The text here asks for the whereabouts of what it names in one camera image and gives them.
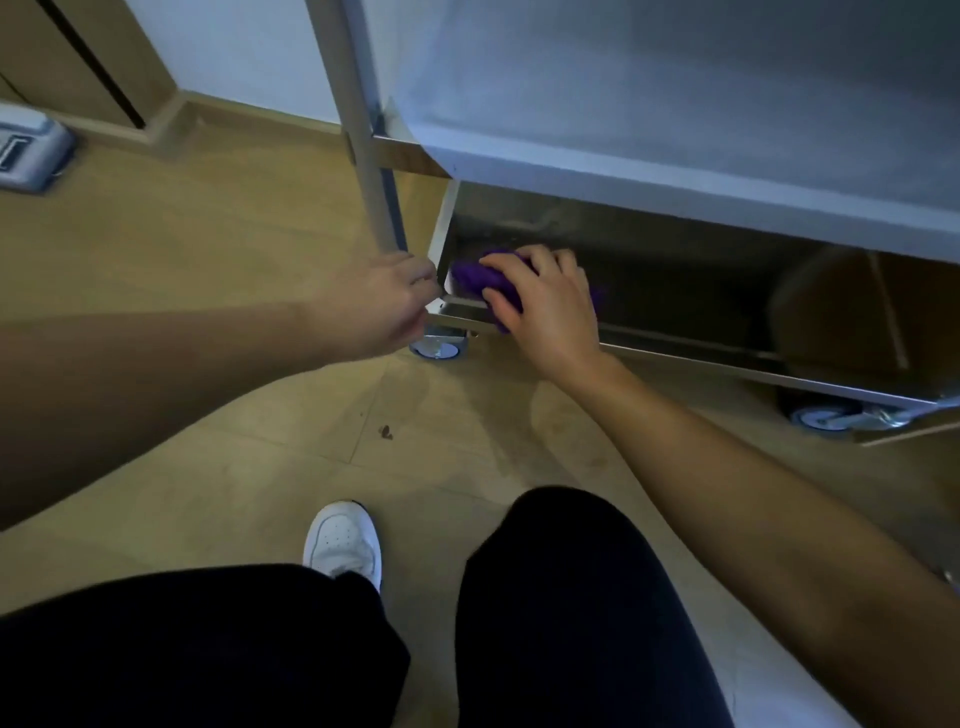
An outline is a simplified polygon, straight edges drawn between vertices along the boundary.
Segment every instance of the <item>purple cloth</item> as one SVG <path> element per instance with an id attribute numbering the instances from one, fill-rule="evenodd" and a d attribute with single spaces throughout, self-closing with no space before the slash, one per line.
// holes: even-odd
<path id="1" fill-rule="evenodd" d="M 522 255 L 517 255 L 516 251 L 512 251 L 509 248 L 488 250 L 480 257 L 490 255 L 491 253 L 516 255 L 516 257 L 526 263 L 530 270 L 534 270 L 533 264 L 527 258 Z M 507 299 L 517 311 L 523 313 L 523 302 L 520 300 L 520 294 L 516 292 L 516 286 L 510 283 L 507 277 L 499 271 L 488 268 L 483 263 L 476 261 L 456 260 L 450 266 L 450 273 L 453 274 L 454 280 L 457 281 L 460 287 L 471 296 L 482 299 L 483 289 L 492 288 L 494 291 L 502 293 L 503 297 Z M 593 307 L 595 309 L 600 303 L 600 295 L 598 291 L 594 290 L 593 286 L 590 287 L 590 299 L 593 301 Z M 496 319 L 496 327 L 503 333 L 508 333 L 507 328 L 500 323 L 499 319 Z"/>

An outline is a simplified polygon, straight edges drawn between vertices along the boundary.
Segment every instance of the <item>cart leg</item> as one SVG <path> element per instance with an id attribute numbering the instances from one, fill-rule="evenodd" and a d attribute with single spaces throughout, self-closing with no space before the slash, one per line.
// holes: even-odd
<path id="1" fill-rule="evenodd" d="M 407 249 L 396 180 L 376 164 L 373 125 L 381 104 L 361 0 L 306 0 L 340 124 L 356 166 L 367 220 L 383 253 Z"/>

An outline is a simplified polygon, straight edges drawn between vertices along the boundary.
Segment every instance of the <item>shoe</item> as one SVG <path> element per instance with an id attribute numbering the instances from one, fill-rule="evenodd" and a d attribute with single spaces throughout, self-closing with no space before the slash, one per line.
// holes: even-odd
<path id="1" fill-rule="evenodd" d="M 379 592 L 383 561 L 367 510 L 354 500 L 338 500 L 324 507 L 307 532 L 303 565 L 330 578 L 356 571 Z"/>

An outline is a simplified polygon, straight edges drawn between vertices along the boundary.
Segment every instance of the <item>leg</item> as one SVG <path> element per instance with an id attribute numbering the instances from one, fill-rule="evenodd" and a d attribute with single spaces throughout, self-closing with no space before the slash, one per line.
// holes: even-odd
<path id="1" fill-rule="evenodd" d="M 462 728 L 732 728 L 653 550 L 584 491 L 516 501 L 467 563 L 456 632 Z"/>
<path id="2" fill-rule="evenodd" d="M 6 723 L 389 726 L 410 657 L 361 575 L 366 555 L 348 563 L 344 542 L 317 549 L 345 567 L 335 578 L 295 565 L 161 573 L 0 619 Z"/>

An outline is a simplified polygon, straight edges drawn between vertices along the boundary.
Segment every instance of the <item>metal cart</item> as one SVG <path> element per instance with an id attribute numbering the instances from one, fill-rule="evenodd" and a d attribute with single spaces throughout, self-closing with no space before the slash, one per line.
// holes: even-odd
<path id="1" fill-rule="evenodd" d="M 386 134 L 361 0 L 307 0 L 377 245 L 406 249 L 394 170 L 448 177 Z M 600 202 L 451 180 L 429 256 L 444 296 L 425 355 L 494 331 L 448 275 L 460 257 L 536 238 L 573 248 L 605 298 L 601 344 L 787 388 L 787 414 L 820 430 L 953 426 L 960 266 Z"/>

